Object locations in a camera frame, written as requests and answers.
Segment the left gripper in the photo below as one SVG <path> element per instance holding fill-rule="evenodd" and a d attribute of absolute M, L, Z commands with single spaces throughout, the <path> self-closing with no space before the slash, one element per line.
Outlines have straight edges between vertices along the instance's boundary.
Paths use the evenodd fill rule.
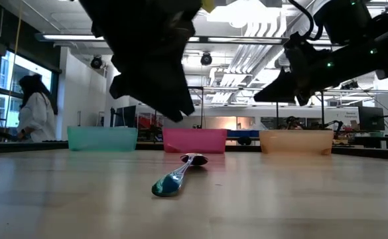
<path fill-rule="evenodd" d="M 195 34 L 194 18 L 213 8 L 203 0 L 80 0 L 120 71 L 109 93 L 139 101 L 172 121 L 195 112 L 182 67 L 184 49 Z"/>

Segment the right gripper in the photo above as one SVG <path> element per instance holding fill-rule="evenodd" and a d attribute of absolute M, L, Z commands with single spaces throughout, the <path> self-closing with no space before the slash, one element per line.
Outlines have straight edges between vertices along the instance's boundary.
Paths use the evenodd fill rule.
<path fill-rule="evenodd" d="M 285 44 L 290 70 L 254 95 L 256 102 L 295 103 L 305 106 L 315 91 L 379 69 L 379 43 L 366 40 L 338 50 L 317 50 L 298 33 Z"/>

